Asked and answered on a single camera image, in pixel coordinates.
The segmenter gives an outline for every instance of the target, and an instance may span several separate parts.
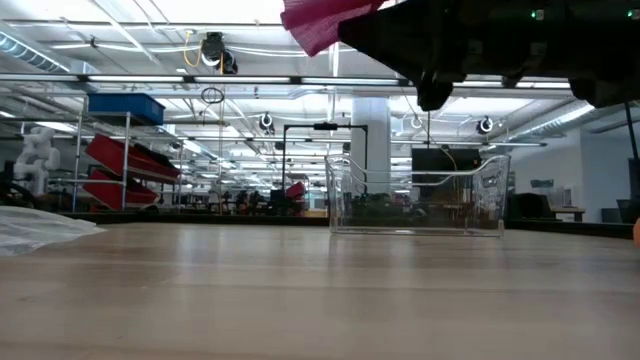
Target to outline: white robot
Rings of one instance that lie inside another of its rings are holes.
[[[24,135],[24,149],[18,157],[13,172],[16,179],[23,179],[32,174],[31,193],[39,196],[46,193],[49,170],[60,167],[60,151],[51,146],[51,139],[55,131],[46,127],[31,129],[31,134]],[[37,157],[33,164],[28,164],[32,157]]]

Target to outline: yellow cable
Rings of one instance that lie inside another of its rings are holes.
[[[191,61],[189,61],[189,57],[187,56],[187,46],[189,46],[189,38],[191,37],[191,32],[187,31],[187,40],[184,43],[184,51],[183,51],[183,55],[184,55],[184,61],[187,63],[187,65],[191,66],[191,67],[198,67],[198,65],[200,65],[200,58],[202,57],[202,40],[200,40],[200,44],[198,46],[198,61],[196,61],[195,65],[191,63]]]

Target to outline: black cable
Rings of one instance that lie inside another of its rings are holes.
[[[202,92],[200,93],[200,97],[202,98],[202,101],[204,101],[209,105],[220,104],[225,99],[224,92],[222,92],[222,90],[219,90],[215,87],[209,87],[202,90]]]

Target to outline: white column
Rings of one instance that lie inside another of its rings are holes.
[[[368,152],[367,169],[373,171],[386,171],[391,168],[391,121],[389,112],[389,99],[387,98],[355,98],[351,111],[351,125],[369,126],[369,149],[365,149],[365,132],[361,129],[351,131],[351,158],[360,167],[365,168],[365,151]],[[364,180],[362,172],[354,166],[351,171],[358,179]],[[385,174],[368,174],[367,191],[369,194],[388,193],[390,177]],[[355,186],[354,195],[364,191],[362,186]]]

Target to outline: ceiling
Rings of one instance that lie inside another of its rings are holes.
[[[337,56],[324,52],[314,58],[307,57],[289,33],[280,26],[282,11],[282,0],[191,0],[188,4],[174,0],[0,0],[0,17],[3,21],[0,31],[11,32],[56,61],[76,65],[78,61],[85,61],[103,74],[213,74],[215,71],[202,63],[192,67],[185,62],[185,56],[192,62],[197,59],[196,51],[184,51],[185,44],[198,44],[197,36],[192,36],[187,43],[187,30],[190,30],[196,33],[222,31],[226,45],[235,49],[232,53],[240,68],[239,75],[396,77],[384,65],[344,45],[339,47]],[[129,38],[110,22],[105,12],[122,25]],[[92,38],[95,39],[97,49],[88,46]],[[152,61],[149,54],[142,52],[131,38],[139,46],[151,51],[156,60]],[[0,72],[36,71],[36,68],[0,52]],[[470,79],[498,80],[490,76]],[[8,84],[43,96],[72,110],[72,113],[82,111],[84,93],[81,90],[55,83]],[[264,136],[258,123],[266,112],[273,118],[275,137],[278,138],[282,137],[284,124],[313,124],[326,120],[349,124],[354,97],[388,97],[392,140],[427,139],[422,124],[426,123],[428,114],[416,106],[415,90],[410,88],[227,85],[220,87],[226,92],[227,100],[223,104],[208,106],[200,99],[200,93],[206,87],[201,84],[93,86],[102,92],[149,93],[166,107],[165,121],[176,125],[176,134],[195,137]],[[29,97],[24,94],[18,95],[10,88],[0,86],[0,110],[11,111],[15,116],[28,115],[20,109],[20,102],[32,106],[39,104],[42,109],[52,110],[51,106],[45,106],[33,98],[27,101],[27,98]],[[533,89],[533,86],[532,89],[511,90],[482,86],[456,89],[454,96],[442,109],[430,114],[432,122],[429,129],[437,141],[484,141],[487,137],[478,135],[475,128],[477,121],[485,116],[498,124],[490,136],[493,138],[509,131],[525,129],[527,124],[543,114],[572,101],[574,99],[564,86],[558,89]],[[223,131],[217,125],[218,120],[228,124]],[[332,133],[292,129],[288,135],[314,139],[350,138],[349,131],[344,129]],[[238,164],[247,162],[246,165],[236,166],[234,171],[251,166],[254,169],[268,169],[272,166],[265,162],[265,155],[277,153],[269,143],[256,144],[257,148],[248,146],[244,141],[203,140],[198,143],[229,161],[237,160]],[[328,146],[325,143],[296,143],[288,146],[287,155],[342,153],[341,147],[341,144]],[[392,148],[392,156],[397,159],[406,158],[409,154],[410,146],[397,145]],[[208,164],[209,159],[205,156],[195,155],[188,160]],[[304,161],[306,160],[301,158],[298,162],[303,166]],[[322,180],[323,175],[314,175],[316,170],[322,174],[322,165],[316,167],[317,169],[301,168],[301,171],[308,170],[310,175]],[[248,175],[248,172],[238,173],[238,176]]]

